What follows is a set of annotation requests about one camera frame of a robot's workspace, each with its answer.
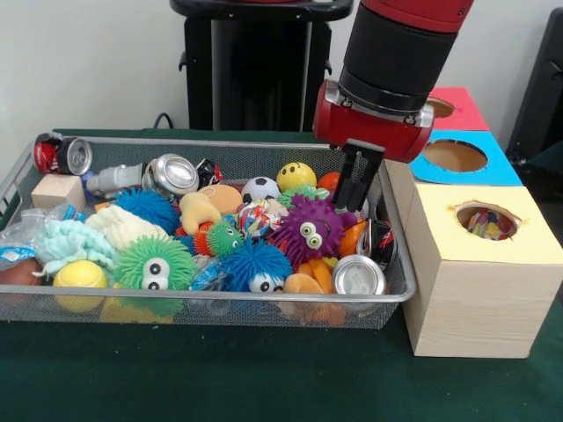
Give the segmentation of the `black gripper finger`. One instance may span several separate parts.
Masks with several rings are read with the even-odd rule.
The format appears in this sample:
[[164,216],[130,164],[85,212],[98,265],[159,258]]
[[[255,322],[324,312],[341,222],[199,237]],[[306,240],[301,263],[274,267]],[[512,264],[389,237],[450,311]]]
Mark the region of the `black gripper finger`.
[[352,179],[357,149],[355,147],[343,147],[342,152],[345,155],[345,159],[337,187],[333,194],[333,202],[337,207],[358,207],[360,204],[360,194]]
[[367,163],[360,178],[353,183],[349,196],[350,212],[355,212],[362,208],[362,204],[384,158],[382,151],[363,151],[362,153]]

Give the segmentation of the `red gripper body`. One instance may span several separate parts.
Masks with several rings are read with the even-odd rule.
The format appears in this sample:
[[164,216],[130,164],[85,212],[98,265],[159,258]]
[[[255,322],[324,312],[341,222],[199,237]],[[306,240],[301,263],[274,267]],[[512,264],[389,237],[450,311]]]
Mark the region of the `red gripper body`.
[[386,159],[411,163],[428,143],[434,122],[429,104],[406,116],[380,113],[345,97],[336,81],[326,79],[318,91],[312,129],[317,140],[334,147],[381,150]]

